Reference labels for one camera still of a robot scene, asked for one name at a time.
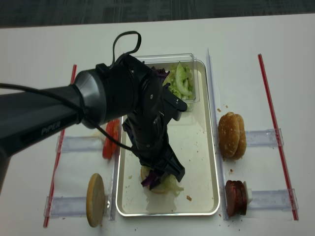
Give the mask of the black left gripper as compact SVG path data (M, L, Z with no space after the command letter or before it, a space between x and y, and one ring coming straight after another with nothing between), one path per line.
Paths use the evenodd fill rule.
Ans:
M165 190L161 183L175 174L177 182L185 175L185 168L169 144L167 124L171 119L179 121L187 104L162 86L155 71L150 71L140 83L139 100L135 110L127 115L124 129L132 132L131 142L136 148L140 164L156 172L149 172L150 190Z

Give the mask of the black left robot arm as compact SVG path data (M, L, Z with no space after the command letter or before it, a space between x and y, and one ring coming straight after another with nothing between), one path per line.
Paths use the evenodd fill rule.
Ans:
M112 66L80 72L73 84L50 89L1 84L0 176L16 153L74 124L100 127L126 116L123 130L140 164L151 170L143 186L154 189L168 176L181 181L185 169L169 144L167 124L187 105L162 85L158 73L130 56Z

